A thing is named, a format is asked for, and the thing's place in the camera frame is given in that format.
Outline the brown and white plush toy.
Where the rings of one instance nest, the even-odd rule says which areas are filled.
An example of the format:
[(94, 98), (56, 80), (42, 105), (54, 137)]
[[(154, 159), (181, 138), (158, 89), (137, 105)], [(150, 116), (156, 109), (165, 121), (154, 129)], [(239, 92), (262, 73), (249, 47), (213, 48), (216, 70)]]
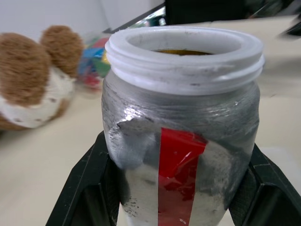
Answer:
[(48, 27), (39, 42), (0, 33), (0, 131), (35, 129), (61, 117), (83, 50), (81, 37), (65, 25)]

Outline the yellow contents inside jar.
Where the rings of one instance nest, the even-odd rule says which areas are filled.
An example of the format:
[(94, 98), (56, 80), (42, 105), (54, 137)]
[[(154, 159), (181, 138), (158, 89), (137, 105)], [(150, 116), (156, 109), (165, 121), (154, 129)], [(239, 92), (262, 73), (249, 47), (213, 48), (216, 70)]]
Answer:
[(171, 55), (179, 55), (179, 56), (203, 56), (203, 55), (212, 55), (212, 53), (195, 51), (195, 50), (187, 50), (187, 49), (157, 49), (152, 50), (153, 52), (171, 54)]

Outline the black monitor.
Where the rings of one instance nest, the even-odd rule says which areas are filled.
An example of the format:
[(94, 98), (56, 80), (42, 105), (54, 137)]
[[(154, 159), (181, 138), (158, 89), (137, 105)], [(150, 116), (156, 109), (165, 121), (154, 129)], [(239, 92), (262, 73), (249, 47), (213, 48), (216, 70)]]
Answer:
[(195, 24), (288, 16), (301, 13), (301, 0), (165, 0), (166, 23)]

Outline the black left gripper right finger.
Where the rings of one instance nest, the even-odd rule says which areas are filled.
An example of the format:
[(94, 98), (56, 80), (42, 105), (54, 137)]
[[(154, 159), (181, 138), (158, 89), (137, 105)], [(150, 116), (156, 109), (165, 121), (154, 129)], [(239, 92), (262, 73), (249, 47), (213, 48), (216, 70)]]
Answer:
[(301, 196), (256, 145), (229, 211), (235, 226), (301, 226)]

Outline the silver taped white jar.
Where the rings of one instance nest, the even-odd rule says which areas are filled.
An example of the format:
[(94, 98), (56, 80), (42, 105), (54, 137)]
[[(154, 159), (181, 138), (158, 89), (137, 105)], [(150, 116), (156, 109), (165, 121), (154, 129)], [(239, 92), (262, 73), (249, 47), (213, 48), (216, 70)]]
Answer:
[(116, 32), (105, 49), (103, 128), (128, 226), (217, 226), (252, 156), (263, 43), (166, 26)]

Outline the bag of colourful pieces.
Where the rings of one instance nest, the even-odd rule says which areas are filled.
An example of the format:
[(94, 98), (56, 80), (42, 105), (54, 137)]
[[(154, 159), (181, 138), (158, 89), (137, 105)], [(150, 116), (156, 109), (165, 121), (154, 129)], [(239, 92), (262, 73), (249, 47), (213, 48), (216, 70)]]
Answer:
[(101, 90), (105, 76), (110, 71), (105, 44), (109, 33), (89, 33), (83, 37), (84, 50), (78, 68), (78, 80), (86, 88)]

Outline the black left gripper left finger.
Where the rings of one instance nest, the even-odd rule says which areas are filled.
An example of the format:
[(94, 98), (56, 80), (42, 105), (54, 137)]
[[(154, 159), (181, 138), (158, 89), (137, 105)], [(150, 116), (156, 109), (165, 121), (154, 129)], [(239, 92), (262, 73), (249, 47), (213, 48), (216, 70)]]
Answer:
[(116, 173), (101, 132), (71, 170), (45, 226), (117, 226)]

